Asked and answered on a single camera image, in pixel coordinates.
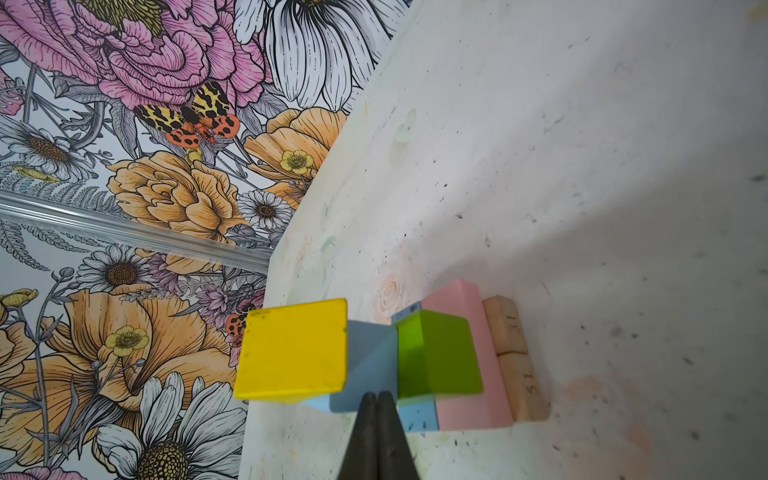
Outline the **green wood block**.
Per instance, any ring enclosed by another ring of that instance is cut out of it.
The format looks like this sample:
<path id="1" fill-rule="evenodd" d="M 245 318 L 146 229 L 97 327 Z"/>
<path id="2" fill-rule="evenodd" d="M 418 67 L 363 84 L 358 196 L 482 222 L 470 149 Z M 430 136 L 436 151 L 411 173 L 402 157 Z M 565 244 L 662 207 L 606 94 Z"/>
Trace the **green wood block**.
<path id="1" fill-rule="evenodd" d="M 420 310 L 395 324 L 398 333 L 398 398 L 455 398 L 484 392 L 469 322 Z"/>

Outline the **blue long wood block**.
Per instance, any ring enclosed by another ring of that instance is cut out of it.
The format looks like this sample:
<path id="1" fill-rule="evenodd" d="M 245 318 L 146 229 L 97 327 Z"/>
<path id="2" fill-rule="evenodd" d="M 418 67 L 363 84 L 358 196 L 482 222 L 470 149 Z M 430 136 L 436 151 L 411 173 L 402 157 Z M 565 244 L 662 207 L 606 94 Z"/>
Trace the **blue long wood block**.
<path id="1" fill-rule="evenodd" d="M 422 302 L 417 301 L 391 317 L 391 323 L 409 317 L 422 309 Z M 418 403 L 400 402 L 399 416 L 406 433 L 425 433 L 439 430 L 436 403 L 434 400 L 423 400 Z"/>

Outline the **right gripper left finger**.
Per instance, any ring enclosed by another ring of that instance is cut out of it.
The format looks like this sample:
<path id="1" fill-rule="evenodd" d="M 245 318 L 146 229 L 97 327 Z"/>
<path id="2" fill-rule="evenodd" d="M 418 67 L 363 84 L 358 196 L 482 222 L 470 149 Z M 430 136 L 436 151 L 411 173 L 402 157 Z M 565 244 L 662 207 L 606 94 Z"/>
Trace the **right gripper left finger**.
<path id="1" fill-rule="evenodd" d="M 337 479 L 376 480 L 377 478 L 377 396 L 369 392 L 362 397 Z"/>

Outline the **natural wood block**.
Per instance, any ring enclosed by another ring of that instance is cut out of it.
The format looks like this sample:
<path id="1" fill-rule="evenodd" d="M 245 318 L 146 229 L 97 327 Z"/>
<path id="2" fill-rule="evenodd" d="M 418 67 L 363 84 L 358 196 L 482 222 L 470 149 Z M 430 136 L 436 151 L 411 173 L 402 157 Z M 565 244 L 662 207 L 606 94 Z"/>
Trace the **natural wood block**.
<path id="1" fill-rule="evenodd" d="M 514 300 L 494 296 L 485 299 L 483 307 L 496 354 L 527 354 L 528 343 Z"/>
<path id="2" fill-rule="evenodd" d="M 528 354 L 507 353 L 498 356 L 510 410 L 515 422 L 541 422 L 550 417 L 546 400 Z"/>

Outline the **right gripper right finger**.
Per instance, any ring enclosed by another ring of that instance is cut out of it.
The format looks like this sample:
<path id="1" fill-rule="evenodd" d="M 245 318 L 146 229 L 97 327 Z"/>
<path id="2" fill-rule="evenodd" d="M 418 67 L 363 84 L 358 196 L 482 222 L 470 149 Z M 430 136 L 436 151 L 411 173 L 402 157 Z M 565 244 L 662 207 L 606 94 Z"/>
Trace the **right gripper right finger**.
<path id="1" fill-rule="evenodd" d="M 378 478 L 419 480 L 396 402 L 390 392 L 378 394 L 376 414 Z"/>

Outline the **light blue small block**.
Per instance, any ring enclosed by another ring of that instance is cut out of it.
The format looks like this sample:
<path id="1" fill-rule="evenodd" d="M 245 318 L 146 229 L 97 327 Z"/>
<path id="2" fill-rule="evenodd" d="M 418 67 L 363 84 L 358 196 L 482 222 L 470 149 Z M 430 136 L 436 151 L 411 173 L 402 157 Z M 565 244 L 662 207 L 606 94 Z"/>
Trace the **light blue small block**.
<path id="1" fill-rule="evenodd" d="M 341 392 L 303 402 L 329 413 L 356 412 L 366 393 L 398 395 L 398 333 L 393 325 L 349 320 L 348 375 Z"/>

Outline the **pink wood block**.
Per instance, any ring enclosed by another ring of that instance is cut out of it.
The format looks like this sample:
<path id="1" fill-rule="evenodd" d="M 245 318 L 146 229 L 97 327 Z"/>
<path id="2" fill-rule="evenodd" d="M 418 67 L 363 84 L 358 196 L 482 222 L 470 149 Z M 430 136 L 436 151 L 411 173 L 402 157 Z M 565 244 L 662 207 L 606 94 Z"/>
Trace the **pink wood block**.
<path id="1" fill-rule="evenodd" d="M 442 431 L 513 425 L 477 285 L 454 281 L 422 301 L 429 386 Z"/>

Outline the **yellow wood block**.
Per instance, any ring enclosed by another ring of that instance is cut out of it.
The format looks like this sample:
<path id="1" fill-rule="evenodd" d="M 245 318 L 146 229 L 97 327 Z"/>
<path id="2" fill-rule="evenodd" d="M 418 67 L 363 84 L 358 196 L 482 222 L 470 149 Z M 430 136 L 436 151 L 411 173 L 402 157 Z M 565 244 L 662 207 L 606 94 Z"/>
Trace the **yellow wood block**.
<path id="1" fill-rule="evenodd" d="M 342 391 L 348 377 L 347 327 L 344 299 L 250 312 L 235 398 L 295 404 Z"/>

